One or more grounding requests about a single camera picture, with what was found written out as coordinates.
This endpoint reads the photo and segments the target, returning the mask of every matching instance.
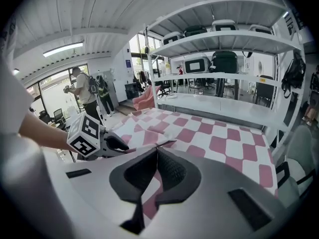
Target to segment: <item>shelf board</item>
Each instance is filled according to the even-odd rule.
[[[272,27],[289,9],[268,0],[206,0],[176,10],[151,24],[148,29],[165,36],[187,27],[210,27],[214,20],[231,19],[237,24]]]
[[[269,126],[271,128],[287,131],[288,127],[278,121],[277,114],[267,107],[212,96],[175,93],[176,98],[163,97],[157,100],[158,104],[182,107],[206,113],[218,114],[238,120]]]
[[[150,55],[174,58],[198,52],[233,50],[274,56],[293,49],[300,50],[301,47],[293,41],[271,34],[247,30],[226,30],[189,36],[153,50]]]
[[[159,81],[170,81],[170,80],[180,80],[180,79],[203,79],[203,78],[221,78],[221,79],[233,79],[233,80],[241,80],[248,82],[259,82],[263,84],[272,85],[278,88],[281,88],[282,83],[267,79],[261,78],[257,76],[251,76],[247,74],[226,74],[226,73],[196,73],[196,74],[183,74],[183,75],[166,75],[164,77],[155,78],[155,82]],[[291,87],[291,91],[297,94],[301,94],[303,92],[302,89],[295,89]]]

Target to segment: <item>pink chair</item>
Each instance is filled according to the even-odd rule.
[[[155,88],[156,95],[158,94],[159,90],[160,90],[160,86],[157,86]],[[152,87],[148,86],[148,88],[145,90],[143,95],[141,95],[138,98],[133,98],[133,105],[137,111],[143,110],[146,108],[154,108],[155,104],[154,104]]]

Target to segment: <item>human arm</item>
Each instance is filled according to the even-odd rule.
[[[84,88],[84,83],[86,81],[86,76],[84,74],[79,74],[76,77],[76,88],[71,88],[68,90],[68,92],[71,92],[75,95],[79,95]]]
[[[82,91],[82,88],[76,88],[76,89],[69,89],[68,92],[75,94],[75,95],[79,95]]]
[[[68,133],[47,125],[30,111],[25,115],[19,133],[45,147],[74,151],[67,143]]]

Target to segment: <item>poster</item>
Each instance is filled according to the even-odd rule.
[[[131,61],[129,59],[126,59],[125,60],[125,63],[126,63],[126,69],[128,72],[131,72],[132,71],[132,66],[131,66]]]

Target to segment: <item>person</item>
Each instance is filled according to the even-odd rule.
[[[179,65],[179,66],[177,67],[177,69],[178,69],[178,75],[183,75],[183,74],[184,74],[181,65]],[[184,85],[183,79],[179,79],[179,80],[178,80],[178,85],[179,85],[179,86],[183,86],[183,85]]]
[[[67,132],[44,123],[29,109],[33,97],[12,74],[16,37],[17,27],[12,16],[0,33],[0,91],[6,93],[1,99],[0,134],[19,133],[40,146],[76,152],[66,143]]]
[[[134,78],[133,78],[133,82],[136,82],[136,85],[139,89],[139,92],[144,92],[145,89],[142,88],[140,82],[138,81],[138,79],[136,79],[135,75],[134,75]]]
[[[76,77],[76,88],[66,89],[65,93],[73,93],[78,96],[80,103],[83,104],[83,107],[86,113],[93,118],[97,119],[101,125],[100,116],[96,110],[97,102],[96,96],[89,91],[90,87],[90,78],[87,74],[83,73],[79,67],[72,68],[72,75]]]
[[[107,83],[105,82],[105,80],[103,79],[102,76],[98,76],[96,77],[98,83],[99,83],[99,97],[100,97],[100,100],[104,106],[104,109],[106,110],[107,114],[108,114],[108,117],[111,117],[112,114],[114,114],[114,107],[113,107],[113,103],[112,103],[112,100],[111,100],[111,97],[110,97],[110,94],[109,94],[109,90],[108,90],[108,85]]]
[[[316,71],[311,76],[310,81],[310,97],[308,100],[308,107],[306,109],[303,121],[307,123],[308,126],[312,125],[312,121],[317,117],[319,112],[319,65],[316,67]]]

